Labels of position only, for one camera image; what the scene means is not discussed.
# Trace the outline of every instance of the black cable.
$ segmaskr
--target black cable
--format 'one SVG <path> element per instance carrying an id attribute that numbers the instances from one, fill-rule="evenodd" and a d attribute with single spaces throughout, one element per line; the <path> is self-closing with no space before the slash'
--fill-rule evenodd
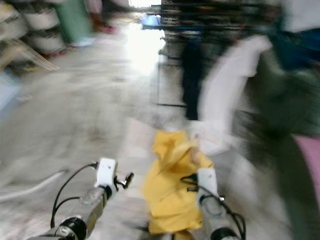
<path id="1" fill-rule="evenodd" d="M 92 167 L 94 169 L 96 169 L 98 166 L 97 162 L 91 163 L 91 164 L 87 164 L 83 167 L 81 167 L 80 169 L 78 169 L 71 177 L 68 178 L 68 180 L 62 185 L 62 187 L 60 188 L 59 192 L 57 193 L 55 200 L 54 200 L 54 204 L 53 204 L 53 208 L 52 208 L 52 215 L 51 215 L 51 220 L 50 220 L 50 227 L 54 228 L 55 227 L 55 210 L 57 208 L 57 203 L 60 197 L 60 194 L 62 192 L 62 190 L 65 188 L 65 186 L 70 182 L 70 180 L 77 175 L 79 172 L 81 172 L 83 169 L 86 169 L 88 167 Z"/>
<path id="2" fill-rule="evenodd" d="M 80 197 L 79 197 L 79 196 L 72 196 L 72 197 L 68 197 L 68 198 L 66 198 L 65 200 L 63 200 L 62 202 L 60 202 L 60 203 L 58 204 L 58 206 L 56 206 L 56 208 L 55 208 L 55 210 L 54 210 L 53 218 L 55 218 L 56 213 L 57 213 L 58 209 L 61 207 L 62 204 L 64 204 L 64 203 L 67 202 L 67 201 L 74 200 L 74 199 L 80 199 Z"/>
<path id="3" fill-rule="evenodd" d="M 202 198 L 202 200 L 204 200 L 206 198 L 214 198 L 215 200 L 217 200 L 218 203 L 220 203 L 224 207 L 226 213 L 229 214 L 232 217 L 232 219 L 235 222 L 235 224 L 236 224 L 236 226 L 238 228 L 238 231 L 240 233 L 241 240 L 246 240 L 247 226 L 246 226 L 245 218 L 241 214 L 233 212 L 230 209 L 230 207 L 224 201 L 222 201 L 219 197 L 213 195 L 208 189 L 206 189 L 205 187 L 202 187 L 202 186 L 198 186 L 196 181 L 193 181 L 193 182 L 192 181 L 188 181 L 187 179 L 189 179 L 190 177 L 194 177 L 194 176 L 191 175 L 191 176 L 187 176 L 187 177 L 182 177 L 180 180 L 185 184 L 195 185 L 198 188 L 201 188 L 204 191 L 208 192 L 209 195 L 204 196 Z"/>

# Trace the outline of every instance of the cable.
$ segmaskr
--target cable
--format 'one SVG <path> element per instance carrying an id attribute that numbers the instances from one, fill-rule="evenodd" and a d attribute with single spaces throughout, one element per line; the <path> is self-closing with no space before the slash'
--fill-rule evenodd
<path id="1" fill-rule="evenodd" d="M 58 204 L 58 206 L 56 206 L 56 208 L 55 208 L 55 210 L 54 210 L 53 218 L 55 218 L 56 213 L 57 213 L 58 209 L 61 207 L 62 204 L 64 204 L 64 203 L 67 202 L 67 201 L 74 200 L 74 199 L 80 199 L 80 197 L 79 197 L 79 196 L 72 196 L 72 197 L 68 197 L 68 198 L 66 198 L 65 200 L 63 200 L 62 202 L 60 202 L 60 203 Z"/>
<path id="2" fill-rule="evenodd" d="M 193 181 L 193 182 L 192 182 L 192 181 L 188 181 L 187 179 L 190 178 L 190 177 L 194 178 L 195 176 L 192 174 L 191 176 L 182 177 L 180 180 L 181 180 L 183 183 L 185 183 L 185 184 L 195 185 L 195 186 L 197 186 L 198 188 L 201 188 L 201 189 L 203 189 L 204 191 L 208 192 L 209 195 L 204 196 L 204 197 L 202 198 L 202 200 L 204 200 L 204 199 L 206 199 L 206 198 L 214 198 L 215 200 L 217 200 L 218 203 L 220 203 L 220 204 L 224 207 L 226 213 L 229 214 L 229 215 L 232 217 L 232 219 L 233 219 L 233 221 L 235 222 L 235 224 L 236 224 L 236 226 L 237 226 L 237 228 L 238 228 L 238 231 L 239 231 L 239 233 L 240 233 L 241 240 L 246 240 L 247 226 L 246 226 L 245 218 L 244 218 L 241 214 L 236 213 L 236 212 L 233 212 L 233 211 L 230 209 L 230 207 L 229 207 L 224 201 L 222 201 L 219 197 L 213 195 L 213 194 L 212 194 L 208 189 L 206 189 L 205 187 L 199 186 L 196 181 Z"/>
<path id="3" fill-rule="evenodd" d="M 51 228 L 54 228 L 55 227 L 55 211 L 56 211 L 56 208 L 57 208 L 57 203 L 58 203 L 58 200 L 59 200 L 59 197 L 60 197 L 60 194 L 62 192 L 62 190 L 65 188 L 65 186 L 70 182 L 70 180 L 72 178 L 74 178 L 75 175 L 77 175 L 79 172 L 81 172 L 83 169 L 86 169 L 88 167 L 92 167 L 94 169 L 96 169 L 98 166 L 98 162 L 94 162 L 94 163 L 91 163 L 91 164 L 87 164 L 83 167 L 81 167 L 80 169 L 78 169 L 74 174 L 72 174 L 71 177 L 68 178 L 68 180 L 62 185 L 62 187 L 60 188 L 59 192 L 57 193 L 56 197 L 55 197 L 55 200 L 54 200 L 54 204 L 53 204 L 53 208 L 52 208 L 52 215 L 51 215 L 51 220 L 50 220 L 50 227 Z"/>
<path id="4" fill-rule="evenodd" d="M 47 187 L 49 184 L 52 184 L 52 182 L 56 181 L 58 178 L 60 178 L 62 175 L 66 174 L 67 170 L 62 170 L 54 173 L 53 175 L 47 177 L 45 180 L 40 182 L 39 184 L 21 191 L 11 192 L 9 194 L 1 195 L 0 196 L 0 203 L 10 201 L 12 199 L 16 199 L 22 196 L 26 196 L 29 194 L 32 194 L 36 191 L 39 191 L 42 188 Z"/>

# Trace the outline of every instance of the floor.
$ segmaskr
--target floor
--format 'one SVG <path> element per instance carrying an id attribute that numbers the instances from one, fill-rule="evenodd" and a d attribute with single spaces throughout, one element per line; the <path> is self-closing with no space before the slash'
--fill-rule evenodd
<path id="1" fill-rule="evenodd" d="M 155 129 L 179 130 L 188 124 L 182 108 L 153 103 L 161 34 L 140 31 L 136 24 L 122 26 L 115 35 L 99 34 L 93 45 L 54 59 L 60 70 L 25 75 L 21 95 L 32 99 L 17 103 L 1 122 L 0 193 L 26 188 L 61 169 L 74 171 L 100 157 L 114 158 L 119 176 L 133 171 L 135 179 L 108 202 L 90 239 L 168 238 L 137 229 L 148 222 L 140 187 L 155 157 Z M 169 76 L 172 67 L 166 68 L 159 100 L 178 104 L 180 75 Z M 290 239 L 272 172 L 253 167 L 232 150 L 212 159 L 219 187 L 247 219 L 247 239 Z M 56 192 L 68 175 L 45 190 L 0 202 L 1 239 L 24 240 L 45 232 Z M 77 196 L 94 181 L 93 171 L 86 170 L 61 197 Z M 60 209 L 56 222 L 71 205 Z"/>

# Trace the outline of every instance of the dark pants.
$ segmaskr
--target dark pants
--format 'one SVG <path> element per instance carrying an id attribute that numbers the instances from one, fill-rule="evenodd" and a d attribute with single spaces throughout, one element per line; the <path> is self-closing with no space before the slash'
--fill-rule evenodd
<path id="1" fill-rule="evenodd" d="M 203 53 L 200 43 L 187 42 L 182 58 L 182 100 L 186 104 L 185 117 L 198 120 L 198 100 L 201 92 L 201 81 L 204 70 Z"/>
<path id="2" fill-rule="evenodd" d="M 114 13 L 129 13 L 131 9 L 129 7 L 121 6 L 114 3 L 111 0 L 102 0 L 101 17 L 104 26 L 108 26 L 108 22 L 112 18 Z"/>

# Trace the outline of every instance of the yellow raincoat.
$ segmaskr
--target yellow raincoat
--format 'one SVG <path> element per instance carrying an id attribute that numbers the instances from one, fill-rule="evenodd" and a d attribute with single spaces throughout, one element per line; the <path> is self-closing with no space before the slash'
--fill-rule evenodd
<path id="1" fill-rule="evenodd" d="M 196 192 L 180 178 L 197 172 L 198 168 L 212 168 L 213 163 L 201 152 L 194 155 L 195 141 L 184 131 L 158 131 L 153 150 L 157 160 L 151 166 L 143 187 L 151 215 L 151 233 L 176 233 L 202 226 L 202 215 L 197 207 Z"/>

